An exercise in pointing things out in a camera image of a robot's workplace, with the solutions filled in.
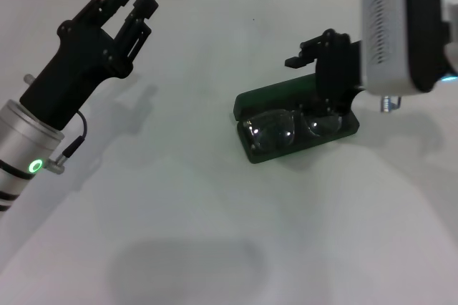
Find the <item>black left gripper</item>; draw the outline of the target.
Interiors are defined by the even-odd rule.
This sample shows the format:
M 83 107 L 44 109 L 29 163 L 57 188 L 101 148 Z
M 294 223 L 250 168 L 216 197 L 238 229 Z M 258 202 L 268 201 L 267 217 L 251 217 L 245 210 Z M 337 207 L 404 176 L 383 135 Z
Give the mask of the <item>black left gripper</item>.
M 57 30 L 57 53 L 36 76 L 20 104 L 35 118 L 63 130 L 93 91 L 106 79 L 124 79 L 151 34 L 146 25 L 158 8 L 155 0 L 136 0 L 115 38 L 101 27 L 129 0 L 90 0 Z

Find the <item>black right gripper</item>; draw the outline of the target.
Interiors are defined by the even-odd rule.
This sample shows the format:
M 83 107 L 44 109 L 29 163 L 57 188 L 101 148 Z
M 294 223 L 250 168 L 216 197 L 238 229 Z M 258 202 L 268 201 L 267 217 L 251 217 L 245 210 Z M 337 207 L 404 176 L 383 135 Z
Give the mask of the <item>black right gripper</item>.
M 299 48 L 298 55 L 286 59 L 284 65 L 300 69 L 316 61 L 316 92 L 323 101 L 301 105 L 303 116 L 315 119 L 347 115 L 362 87 L 361 42 L 327 29 L 301 42 Z

